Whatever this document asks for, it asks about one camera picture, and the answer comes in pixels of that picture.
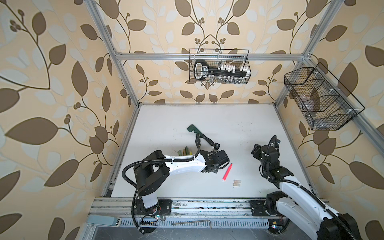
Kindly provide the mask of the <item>pink highlighter pen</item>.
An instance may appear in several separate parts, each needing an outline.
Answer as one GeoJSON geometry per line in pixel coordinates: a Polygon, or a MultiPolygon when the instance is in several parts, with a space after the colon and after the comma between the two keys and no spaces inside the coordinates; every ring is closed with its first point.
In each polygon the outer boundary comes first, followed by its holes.
{"type": "Polygon", "coordinates": [[[226,172],[225,172],[225,174],[224,174],[224,176],[223,176],[223,178],[222,178],[222,181],[226,181],[226,180],[227,180],[228,175],[229,175],[229,173],[230,173],[230,171],[231,171],[231,169],[232,169],[232,166],[233,166],[233,164],[230,164],[230,165],[229,165],[229,167],[227,168],[227,170],[226,170],[226,172]]]}

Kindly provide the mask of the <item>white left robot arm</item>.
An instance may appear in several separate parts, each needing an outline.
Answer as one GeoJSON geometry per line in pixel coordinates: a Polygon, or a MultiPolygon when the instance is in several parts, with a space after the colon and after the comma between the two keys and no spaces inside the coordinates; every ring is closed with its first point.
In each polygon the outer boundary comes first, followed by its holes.
{"type": "Polygon", "coordinates": [[[137,195],[141,197],[145,209],[158,206],[156,191],[171,175],[185,173],[218,173],[230,163],[224,150],[208,152],[199,150],[194,155],[167,156],[162,151],[154,151],[140,164],[133,167],[137,195]]]}

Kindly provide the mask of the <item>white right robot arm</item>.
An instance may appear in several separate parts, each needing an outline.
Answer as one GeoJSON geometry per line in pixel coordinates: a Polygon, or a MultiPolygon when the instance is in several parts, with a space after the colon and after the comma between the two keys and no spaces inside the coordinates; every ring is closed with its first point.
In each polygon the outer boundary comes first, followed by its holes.
{"type": "Polygon", "coordinates": [[[255,145],[251,154],[261,163],[261,176],[278,188],[266,197],[267,214],[287,217],[312,240],[361,239],[351,215],[330,207],[280,165],[278,144],[255,145]]]}

